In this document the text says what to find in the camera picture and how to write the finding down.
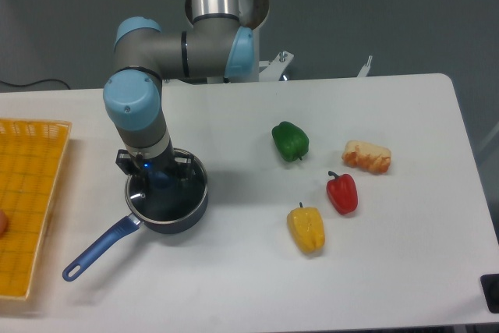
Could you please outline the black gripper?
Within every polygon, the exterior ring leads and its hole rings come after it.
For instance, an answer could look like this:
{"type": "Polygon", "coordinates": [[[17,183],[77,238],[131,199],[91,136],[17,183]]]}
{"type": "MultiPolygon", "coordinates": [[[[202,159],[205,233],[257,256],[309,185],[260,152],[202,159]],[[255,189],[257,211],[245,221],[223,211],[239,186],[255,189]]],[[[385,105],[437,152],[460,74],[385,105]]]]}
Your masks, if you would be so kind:
{"type": "Polygon", "coordinates": [[[175,157],[171,141],[142,149],[119,149],[115,163],[125,175],[163,174],[190,181],[194,174],[194,156],[175,157]]]}

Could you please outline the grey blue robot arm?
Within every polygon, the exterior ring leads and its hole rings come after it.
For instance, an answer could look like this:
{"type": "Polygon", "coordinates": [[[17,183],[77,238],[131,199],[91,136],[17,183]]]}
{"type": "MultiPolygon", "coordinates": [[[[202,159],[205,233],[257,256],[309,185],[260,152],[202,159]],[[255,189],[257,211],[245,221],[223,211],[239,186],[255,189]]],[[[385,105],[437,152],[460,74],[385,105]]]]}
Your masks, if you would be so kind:
{"type": "Polygon", "coordinates": [[[166,34],[152,19],[132,17],[117,30],[115,73],[104,105],[129,153],[129,175],[179,176],[161,107],[170,79],[241,78],[254,72],[253,32],[241,24],[239,0],[191,0],[192,30],[166,34]]]}

